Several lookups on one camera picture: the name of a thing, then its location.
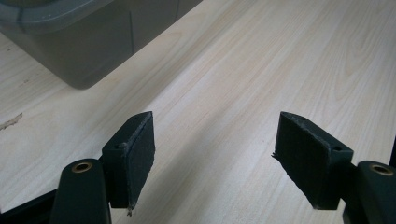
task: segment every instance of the scratch on table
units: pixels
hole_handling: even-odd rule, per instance
[[[16,123],[18,123],[18,121],[22,118],[22,113],[20,113],[17,117],[6,121],[5,123],[0,124],[0,131],[2,131],[3,129],[8,128],[11,125],[14,125]]]

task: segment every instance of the light wood surface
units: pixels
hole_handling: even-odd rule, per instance
[[[204,0],[92,88],[69,88],[0,35],[0,207],[57,188],[134,114],[156,155],[132,217],[114,223],[342,223],[271,158],[280,111],[389,162],[396,1]]]

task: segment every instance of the clamp jaw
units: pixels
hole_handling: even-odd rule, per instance
[[[315,209],[336,210],[343,199],[346,224],[394,224],[394,148],[390,165],[361,161],[355,166],[352,149],[309,119],[281,112],[273,157]]]
[[[113,208],[136,206],[154,162],[151,112],[128,119],[102,149],[99,160],[72,162],[59,188],[0,215],[0,223],[111,223]]]

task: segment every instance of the wood grain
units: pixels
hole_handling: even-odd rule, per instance
[[[0,36],[0,207],[57,187],[62,169],[152,110],[157,152],[132,217],[114,223],[342,223],[271,158],[280,111],[389,162],[396,2],[205,0],[92,88],[66,86]]]

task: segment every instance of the gray plastic container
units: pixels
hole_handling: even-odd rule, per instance
[[[3,0],[0,32],[87,89],[202,0]]]

